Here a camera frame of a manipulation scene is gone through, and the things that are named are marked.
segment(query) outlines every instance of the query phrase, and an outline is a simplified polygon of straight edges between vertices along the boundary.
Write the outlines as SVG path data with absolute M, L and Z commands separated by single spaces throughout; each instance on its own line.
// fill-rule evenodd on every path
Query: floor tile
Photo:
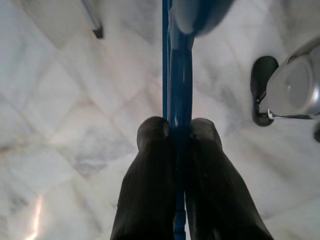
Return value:
M 222 141 L 264 219 L 320 191 L 320 150 L 311 128 L 312 122 L 277 121 L 267 128 L 248 126 Z
M 55 48 L 35 24 L 6 0 L 0 8 L 0 92 L 21 109 L 49 65 Z
M 43 136 L 52 135 L 82 94 L 62 65 L 54 62 L 30 96 L 23 114 Z
M 22 1 L 22 8 L 57 48 L 90 28 L 81 1 L 29 0 Z
M 49 142 L 85 178 L 136 149 L 90 101 L 77 105 Z
M 4 158 L 6 167 L 35 193 L 43 194 L 76 173 L 54 149 L 30 145 Z
M 37 138 L 37 131 L 0 95 L 0 149 L 10 149 Z
M 277 215 L 266 226 L 276 240 L 317 240 L 320 236 L 320 198 Z
M 120 68 L 114 57 L 90 34 L 75 36 L 60 52 L 68 73 L 82 85 L 89 97 L 107 116 L 137 94 L 145 79 L 138 69 Z
M 112 121 L 122 130 L 131 144 L 136 146 L 140 124 L 152 116 L 162 116 L 162 90 L 155 83 L 131 99 L 112 117 Z
M 75 176 L 8 217 L 8 228 L 12 239 L 27 239 L 32 234 L 46 240 L 96 239 L 112 227 L 114 215 L 110 205 L 100 201 L 83 178 Z
M 269 12 L 286 50 L 291 53 L 320 36 L 320 2 L 317 0 L 273 0 Z

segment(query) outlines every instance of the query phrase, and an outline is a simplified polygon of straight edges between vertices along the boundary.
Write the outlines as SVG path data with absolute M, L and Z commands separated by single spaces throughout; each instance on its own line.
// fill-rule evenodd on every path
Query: silver metal part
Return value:
M 268 108 L 277 116 L 318 115 L 320 42 L 308 54 L 284 62 L 270 78 L 266 95 Z

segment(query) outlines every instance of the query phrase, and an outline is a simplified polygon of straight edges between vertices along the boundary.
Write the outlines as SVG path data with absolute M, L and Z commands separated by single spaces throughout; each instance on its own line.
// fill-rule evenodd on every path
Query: blue handle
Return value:
M 183 34 L 169 17 L 172 2 L 162 1 L 162 90 L 163 117 L 169 121 L 169 134 L 177 146 L 175 240 L 185 240 L 185 191 L 183 147 L 190 135 L 192 117 L 192 45 L 194 38 Z

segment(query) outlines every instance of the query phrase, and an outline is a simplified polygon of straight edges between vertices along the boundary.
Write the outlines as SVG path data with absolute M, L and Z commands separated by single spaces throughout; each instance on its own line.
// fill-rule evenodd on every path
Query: blue plastic object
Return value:
M 162 104 L 177 146 L 175 240 L 185 240 L 184 146 L 192 119 L 192 46 L 214 28 L 233 0 L 162 0 Z

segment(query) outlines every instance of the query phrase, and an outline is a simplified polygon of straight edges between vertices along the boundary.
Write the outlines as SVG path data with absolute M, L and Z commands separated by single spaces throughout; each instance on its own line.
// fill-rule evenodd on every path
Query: marble floor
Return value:
M 0 0 L 0 240 L 108 240 L 143 120 L 162 112 L 161 1 Z M 251 121 L 254 60 L 320 34 L 318 0 L 236 0 L 193 50 L 212 120 L 276 240 L 320 239 L 314 121 Z

